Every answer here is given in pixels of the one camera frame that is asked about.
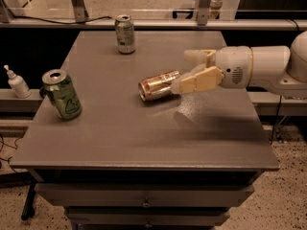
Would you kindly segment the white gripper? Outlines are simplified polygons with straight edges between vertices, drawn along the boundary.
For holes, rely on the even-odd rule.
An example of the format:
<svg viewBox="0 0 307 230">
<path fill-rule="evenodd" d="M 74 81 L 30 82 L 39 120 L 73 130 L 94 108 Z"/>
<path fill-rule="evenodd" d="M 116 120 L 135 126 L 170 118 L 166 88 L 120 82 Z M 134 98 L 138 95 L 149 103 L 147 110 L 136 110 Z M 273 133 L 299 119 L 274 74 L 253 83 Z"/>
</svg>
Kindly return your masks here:
<svg viewBox="0 0 307 230">
<path fill-rule="evenodd" d="M 214 57 L 216 66 L 211 66 Z M 218 85 L 239 89 L 248 86 L 252 52 L 247 46 L 224 47 L 217 53 L 216 50 L 186 50 L 184 59 L 197 67 L 172 81 L 170 87 L 173 94 L 207 91 Z"/>
</svg>

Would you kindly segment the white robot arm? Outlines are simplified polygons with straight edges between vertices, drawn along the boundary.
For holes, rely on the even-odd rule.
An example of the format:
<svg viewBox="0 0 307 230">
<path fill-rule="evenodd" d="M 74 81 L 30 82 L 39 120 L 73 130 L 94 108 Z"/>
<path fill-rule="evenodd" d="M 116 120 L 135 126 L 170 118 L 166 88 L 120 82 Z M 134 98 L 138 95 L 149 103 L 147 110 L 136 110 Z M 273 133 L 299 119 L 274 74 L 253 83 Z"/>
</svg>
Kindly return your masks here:
<svg viewBox="0 0 307 230">
<path fill-rule="evenodd" d="M 187 94 L 222 88 L 261 87 L 273 94 L 307 97 L 307 32 L 287 46 L 227 46 L 186 50 L 194 68 L 171 83 L 171 92 Z"/>
</svg>

